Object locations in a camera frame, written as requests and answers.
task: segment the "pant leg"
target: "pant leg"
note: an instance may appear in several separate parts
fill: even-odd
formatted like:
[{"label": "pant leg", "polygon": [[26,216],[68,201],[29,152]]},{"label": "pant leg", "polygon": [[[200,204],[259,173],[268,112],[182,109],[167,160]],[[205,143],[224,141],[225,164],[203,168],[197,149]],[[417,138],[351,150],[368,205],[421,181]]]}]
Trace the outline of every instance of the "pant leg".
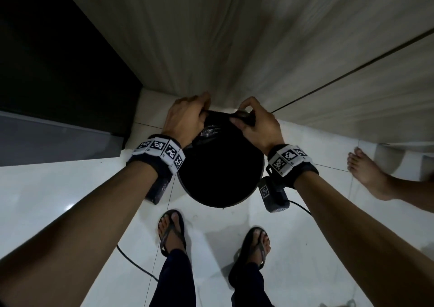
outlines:
[{"label": "pant leg", "polygon": [[234,307],[273,306],[264,291],[264,278],[257,264],[248,263],[238,274],[232,305]]},{"label": "pant leg", "polygon": [[149,307],[164,306],[196,306],[196,291],[190,260],[179,249],[172,250],[167,257],[149,305]]}]

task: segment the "black flip-flop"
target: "black flip-flop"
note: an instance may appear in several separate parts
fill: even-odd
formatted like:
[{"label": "black flip-flop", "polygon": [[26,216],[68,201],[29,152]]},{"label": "black flip-flop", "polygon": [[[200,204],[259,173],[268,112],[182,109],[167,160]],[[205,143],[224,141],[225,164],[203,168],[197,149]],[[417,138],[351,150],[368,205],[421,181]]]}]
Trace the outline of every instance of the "black flip-flop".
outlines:
[{"label": "black flip-flop", "polygon": [[[179,217],[179,226],[181,227],[181,232],[179,232],[176,227],[175,227],[175,223],[172,220],[172,214],[174,213],[178,214]],[[166,231],[163,233],[163,236],[160,237],[160,250],[162,255],[164,255],[165,257],[169,256],[169,252],[166,249],[166,242],[167,242],[167,238],[169,236],[170,231],[173,231],[173,233],[176,234],[177,237],[179,237],[182,241],[182,244],[184,245],[184,249],[187,249],[187,243],[185,242],[185,237],[184,237],[184,233],[185,233],[185,229],[184,229],[184,220],[182,219],[182,215],[179,211],[177,210],[169,210],[166,211],[161,217],[160,220],[158,221],[158,225],[161,222],[161,218],[164,218],[164,216],[168,215],[169,216],[169,221],[170,224],[169,226],[166,228]]]},{"label": "black flip-flop", "polygon": [[[253,232],[257,229],[260,230],[259,238],[258,238],[258,244],[256,244],[254,247],[251,247],[252,241],[253,241]],[[259,269],[262,269],[262,267],[264,267],[265,248],[264,248],[264,244],[262,244],[262,242],[260,241],[260,237],[261,237],[262,232],[264,232],[265,236],[267,236],[267,232],[263,228],[257,227],[257,226],[251,228],[247,232],[246,237],[244,238],[243,244],[241,246],[240,255],[239,255],[237,261],[235,262],[234,266],[232,267],[231,272],[229,273],[229,284],[232,285],[233,288],[235,288],[236,278],[238,276],[239,271],[246,264],[247,259],[253,253],[255,253],[257,249],[259,249],[261,251],[261,255],[262,255],[262,263],[259,265]]]}]

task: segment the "foot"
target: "foot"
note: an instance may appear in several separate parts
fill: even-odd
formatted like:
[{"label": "foot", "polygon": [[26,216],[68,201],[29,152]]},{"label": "foot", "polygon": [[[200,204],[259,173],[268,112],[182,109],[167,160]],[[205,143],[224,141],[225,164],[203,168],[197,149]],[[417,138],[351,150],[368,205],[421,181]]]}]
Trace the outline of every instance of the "foot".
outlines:
[{"label": "foot", "polygon": [[[171,218],[175,223],[176,230],[181,233],[181,226],[179,225],[179,215],[174,212],[172,213]],[[163,218],[160,219],[160,222],[158,223],[158,235],[160,236],[160,239],[163,237],[167,227],[169,227],[169,224],[169,215],[165,215]],[[169,236],[167,237],[165,246],[168,253],[170,253],[170,251],[172,251],[173,249],[180,249],[185,252],[184,245],[182,244],[181,239],[173,232],[173,230],[169,232]]]},{"label": "foot", "polygon": [[[271,251],[270,240],[269,240],[268,236],[266,235],[266,233],[264,231],[256,229],[253,232],[253,240],[252,240],[251,247],[254,247],[256,244],[258,244],[258,240],[260,240],[262,242],[262,244],[264,245],[265,256],[267,256],[270,253],[270,251]],[[254,262],[258,266],[260,264],[262,264],[261,250],[256,249],[256,251],[251,256],[249,256],[249,258],[247,259],[246,264],[248,264],[249,262]]]},{"label": "foot", "polygon": [[391,195],[391,178],[384,173],[360,148],[348,153],[348,170],[377,199],[387,201]]}]

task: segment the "black cable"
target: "black cable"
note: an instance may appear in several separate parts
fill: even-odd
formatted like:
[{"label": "black cable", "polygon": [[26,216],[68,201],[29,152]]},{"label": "black cable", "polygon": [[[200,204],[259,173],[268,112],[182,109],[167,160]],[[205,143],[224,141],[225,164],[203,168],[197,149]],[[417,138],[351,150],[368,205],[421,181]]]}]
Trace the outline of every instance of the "black cable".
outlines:
[{"label": "black cable", "polygon": [[[308,209],[306,209],[305,207],[301,206],[300,204],[298,204],[297,202],[294,201],[290,201],[290,203],[294,203],[296,206],[301,207],[304,211],[306,211],[307,213],[309,213],[310,215],[312,215],[310,213],[310,211]],[[155,281],[158,282],[158,278],[156,278],[154,275],[152,275],[151,273],[145,271],[142,267],[140,267],[139,265],[137,265],[133,260],[131,260],[130,258],[128,258],[128,256],[121,250],[121,248],[119,247],[119,245],[116,246],[116,248],[118,248],[119,252],[121,253],[121,255],[123,255],[125,257],[125,259],[127,259],[129,262],[131,262],[134,266],[136,266],[138,269],[140,269],[142,272],[145,272],[146,274],[148,274],[149,276],[151,276]]]},{"label": "black cable", "polygon": [[146,274],[148,274],[149,276],[151,276],[155,281],[158,282],[158,278],[156,278],[154,275],[152,275],[151,273],[145,271],[142,267],[140,267],[139,265],[137,265],[133,260],[131,260],[130,258],[128,258],[128,256],[121,250],[121,248],[119,247],[119,245],[116,246],[119,250],[119,252],[121,253],[121,255],[123,255],[129,262],[131,262],[134,266],[136,266],[138,269],[140,269],[142,272],[145,272]]},{"label": "black cable", "polygon": [[290,203],[294,203],[296,206],[300,206],[304,211],[306,211],[307,213],[309,213],[310,215],[312,215],[312,213],[310,213],[310,211],[308,209],[306,209],[305,207],[301,206],[300,204],[294,202],[294,201],[290,201]]}]

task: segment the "white tile floor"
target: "white tile floor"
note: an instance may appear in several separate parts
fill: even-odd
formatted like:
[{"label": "white tile floor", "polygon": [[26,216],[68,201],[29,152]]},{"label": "white tile floor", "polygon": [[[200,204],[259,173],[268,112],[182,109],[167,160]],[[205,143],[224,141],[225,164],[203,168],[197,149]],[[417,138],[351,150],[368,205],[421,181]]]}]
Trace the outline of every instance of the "white tile floor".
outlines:
[{"label": "white tile floor", "polygon": [[[149,95],[148,101],[154,103],[155,98],[158,96]],[[166,99],[165,103],[172,102],[171,98]],[[149,123],[147,117],[138,116],[142,124],[134,124],[128,148],[159,132],[165,117],[160,114]],[[358,140],[283,121],[280,124],[286,142],[300,145],[312,156],[320,175],[342,195],[416,248],[434,255],[434,232],[430,231],[434,228],[433,214],[400,201],[375,200],[346,170],[346,155],[358,145]],[[360,146],[374,155],[374,144],[360,142]],[[130,153],[131,150],[125,150],[115,159],[0,168],[0,257],[120,170]],[[420,153],[406,153],[395,175],[417,180],[421,159]],[[290,200],[304,205],[296,191],[286,192]],[[155,276],[165,261],[158,249],[155,227],[168,209],[179,209],[184,215],[198,306],[231,305],[232,291],[226,277],[244,235],[253,225],[264,227],[272,242],[262,273],[274,305],[337,306],[354,298],[357,306],[370,306],[313,219],[297,206],[270,214],[255,191],[237,206],[213,209],[191,199],[177,178],[157,206],[143,202],[119,243],[131,259]],[[147,306],[155,287],[153,279],[114,250],[83,307]]]}]

